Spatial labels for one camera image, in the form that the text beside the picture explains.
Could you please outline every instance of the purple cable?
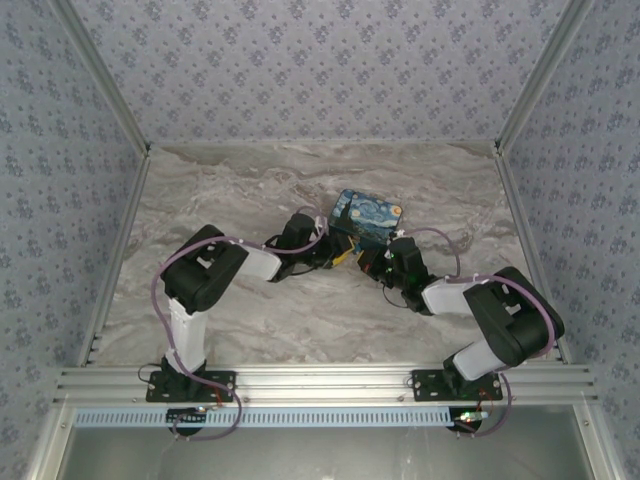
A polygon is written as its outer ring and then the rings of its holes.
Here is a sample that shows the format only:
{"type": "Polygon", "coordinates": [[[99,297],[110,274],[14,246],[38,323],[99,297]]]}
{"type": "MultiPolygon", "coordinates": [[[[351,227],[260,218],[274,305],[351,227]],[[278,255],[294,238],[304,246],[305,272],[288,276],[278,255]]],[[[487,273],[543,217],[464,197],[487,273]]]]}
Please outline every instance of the purple cable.
{"type": "Polygon", "coordinates": [[[456,274],[451,275],[451,277],[459,277],[461,273],[460,255],[458,254],[458,250],[456,249],[456,246],[453,243],[453,240],[451,240],[449,236],[446,233],[444,233],[442,230],[438,230],[437,228],[433,228],[433,227],[423,227],[423,228],[416,228],[415,230],[406,230],[404,234],[405,236],[409,236],[409,235],[415,235],[416,233],[420,233],[420,232],[437,233],[447,241],[447,243],[449,244],[449,248],[451,249],[451,253],[453,253],[453,255],[456,257],[456,274]]]}
{"type": "Polygon", "coordinates": [[[544,306],[538,301],[536,297],[534,297],[531,294],[531,292],[525,289],[522,285],[514,282],[513,280],[509,280],[508,278],[499,277],[498,275],[475,275],[473,277],[467,277],[467,278],[456,278],[456,279],[450,280],[450,283],[470,283],[470,282],[478,282],[478,281],[482,282],[484,280],[504,283],[506,286],[511,287],[514,290],[518,291],[518,293],[520,293],[524,298],[529,300],[529,302],[531,302],[531,304],[534,307],[536,307],[536,309],[540,312],[540,315],[542,315],[542,319],[544,320],[545,325],[547,326],[548,340],[545,347],[542,350],[540,350],[538,353],[536,353],[533,357],[534,358],[541,357],[542,355],[549,353],[549,351],[553,348],[553,343],[556,340],[556,330],[553,326],[553,322],[551,321],[551,317],[549,316],[549,313],[545,310],[544,306]]]}
{"type": "Polygon", "coordinates": [[[455,422],[456,425],[458,425],[459,427],[463,427],[463,428],[465,428],[467,430],[471,430],[471,433],[460,432],[461,435],[464,435],[465,437],[471,437],[471,438],[486,437],[487,435],[491,435],[496,430],[500,429],[505,424],[505,422],[509,418],[509,415],[511,415],[511,407],[512,407],[512,403],[513,403],[513,397],[511,396],[511,385],[509,385],[509,381],[507,380],[507,377],[504,375],[504,373],[501,373],[500,377],[502,378],[502,381],[504,382],[504,386],[507,389],[507,408],[504,411],[504,414],[502,415],[502,417],[500,417],[500,420],[498,420],[498,423],[496,423],[489,430],[485,430],[484,432],[476,433],[475,431],[473,431],[472,428],[470,428],[469,426],[465,425],[464,423],[455,422]]]}
{"type": "Polygon", "coordinates": [[[179,251],[178,253],[176,253],[175,255],[173,255],[172,257],[170,257],[166,262],[164,262],[162,265],[160,265],[160,267],[158,268],[158,270],[156,271],[155,275],[153,276],[153,279],[151,280],[151,304],[153,305],[153,309],[156,312],[156,315],[158,316],[158,318],[160,319],[160,321],[162,322],[162,325],[164,327],[165,333],[167,334],[167,340],[169,341],[169,346],[171,348],[171,350],[173,350],[173,357],[176,360],[176,363],[178,364],[178,367],[180,368],[180,370],[182,371],[182,373],[184,375],[186,375],[187,377],[189,377],[190,379],[202,383],[203,385],[207,385],[210,387],[214,387],[214,388],[219,388],[220,390],[227,392],[229,395],[231,395],[231,397],[233,398],[233,400],[238,404],[238,414],[236,415],[236,418],[233,421],[233,424],[227,428],[226,430],[224,430],[223,432],[216,434],[216,435],[208,435],[208,436],[201,436],[201,437],[183,437],[183,436],[179,436],[177,433],[177,423],[175,422],[172,428],[172,431],[175,435],[177,435],[177,438],[179,439],[189,439],[189,441],[205,441],[205,440],[217,440],[223,437],[226,437],[227,435],[229,435],[230,433],[233,433],[237,428],[238,425],[240,424],[240,420],[242,418],[242,402],[240,400],[240,397],[238,397],[238,394],[228,388],[226,385],[223,385],[221,383],[218,382],[212,382],[211,380],[207,380],[201,377],[198,377],[197,375],[194,375],[193,373],[191,373],[189,371],[189,369],[184,365],[184,363],[182,363],[182,359],[180,358],[180,356],[178,355],[178,352],[176,351],[176,343],[175,343],[175,339],[173,338],[173,332],[171,331],[171,324],[169,323],[169,321],[167,320],[167,318],[164,316],[164,314],[162,313],[162,311],[160,310],[160,306],[158,305],[158,298],[156,296],[156,290],[158,288],[158,281],[160,280],[160,275],[162,275],[162,273],[169,268],[176,260],[184,257],[185,255],[188,255],[189,253],[193,252],[194,250],[197,250],[199,248],[202,248],[204,246],[207,245],[213,245],[214,243],[218,243],[218,242],[230,242],[230,243],[236,243],[238,245],[246,245],[249,247],[253,247],[253,248],[257,248],[259,250],[266,250],[268,252],[271,253],[280,253],[280,254],[295,254],[295,253],[301,253],[304,252],[306,250],[309,250],[310,248],[312,248],[316,243],[318,243],[320,241],[320,239],[322,238],[322,236],[326,233],[327,231],[327,220],[326,218],[322,217],[323,220],[323,225],[322,228],[320,228],[318,235],[316,236],[316,238],[311,241],[310,243],[308,243],[307,245],[305,245],[304,247],[301,248],[296,248],[293,250],[283,250],[283,249],[278,249],[278,248],[269,248],[269,247],[265,247],[264,245],[258,245],[257,243],[254,242],[247,242],[244,240],[241,240],[239,238],[236,237],[230,237],[230,236],[221,236],[221,237],[212,237],[212,238],[208,238],[206,240],[202,240],[200,242],[196,242],[193,245],[190,245],[189,247],[185,248],[184,250],[179,251]]]}

